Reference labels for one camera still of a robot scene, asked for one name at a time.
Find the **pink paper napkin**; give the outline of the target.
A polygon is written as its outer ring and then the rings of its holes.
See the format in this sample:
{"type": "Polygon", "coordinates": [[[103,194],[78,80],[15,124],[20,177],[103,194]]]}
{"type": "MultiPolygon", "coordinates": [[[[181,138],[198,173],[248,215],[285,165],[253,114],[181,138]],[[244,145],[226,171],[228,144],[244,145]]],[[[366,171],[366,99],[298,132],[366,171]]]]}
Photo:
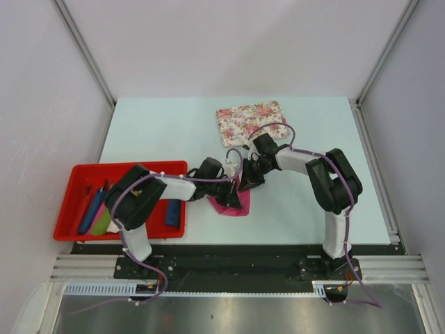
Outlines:
{"type": "Polygon", "coordinates": [[[240,209],[220,205],[216,202],[216,199],[214,197],[208,197],[207,200],[211,203],[212,207],[223,216],[247,216],[250,213],[250,190],[246,190],[243,192],[237,190],[237,194],[241,203],[240,209]]]}

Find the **floral tray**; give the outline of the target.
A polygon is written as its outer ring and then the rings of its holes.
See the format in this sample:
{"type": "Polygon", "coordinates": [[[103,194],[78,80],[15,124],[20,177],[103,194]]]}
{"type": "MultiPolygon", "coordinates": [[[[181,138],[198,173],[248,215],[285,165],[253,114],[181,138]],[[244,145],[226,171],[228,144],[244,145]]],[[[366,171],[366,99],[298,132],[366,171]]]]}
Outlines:
{"type": "Polygon", "coordinates": [[[235,106],[216,111],[216,123],[226,148],[247,145],[249,139],[267,132],[272,139],[286,138],[291,130],[276,122],[286,123],[278,101],[267,101],[235,106]]]}

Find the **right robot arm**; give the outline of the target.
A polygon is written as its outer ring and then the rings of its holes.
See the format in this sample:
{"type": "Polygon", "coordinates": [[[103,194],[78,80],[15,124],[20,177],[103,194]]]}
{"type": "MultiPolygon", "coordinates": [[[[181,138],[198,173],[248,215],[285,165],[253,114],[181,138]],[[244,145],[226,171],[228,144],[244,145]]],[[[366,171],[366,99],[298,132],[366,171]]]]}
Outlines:
{"type": "Polygon", "coordinates": [[[316,202],[325,212],[321,272],[337,279],[346,270],[342,259],[351,249],[350,216],[363,186],[342,150],[325,154],[278,145],[269,134],[258,136],[249,146],[243,160],[239,191],[247,191],[265,183],[265,175],[273,170],[288,170],[309,178],[316,202]]]}

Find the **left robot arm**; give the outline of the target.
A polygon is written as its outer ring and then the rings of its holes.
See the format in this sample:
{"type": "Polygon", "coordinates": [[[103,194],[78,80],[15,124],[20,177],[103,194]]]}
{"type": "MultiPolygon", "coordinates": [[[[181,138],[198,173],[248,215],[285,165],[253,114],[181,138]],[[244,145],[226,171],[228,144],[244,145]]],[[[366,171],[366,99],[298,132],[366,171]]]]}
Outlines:
{"type": "Polygon", "coordinates": [[[139,278],[153,272],[145,225],[158,201],[193,202],[206,197],[223,207],[242,208],[236,176],[224,174],[223,165],[211,157],[185,175],[156,173],[138,164],[114,184],[104,197],[104,205],[119,228],[124,252],[131,258],[130,271],[139,278]]]}

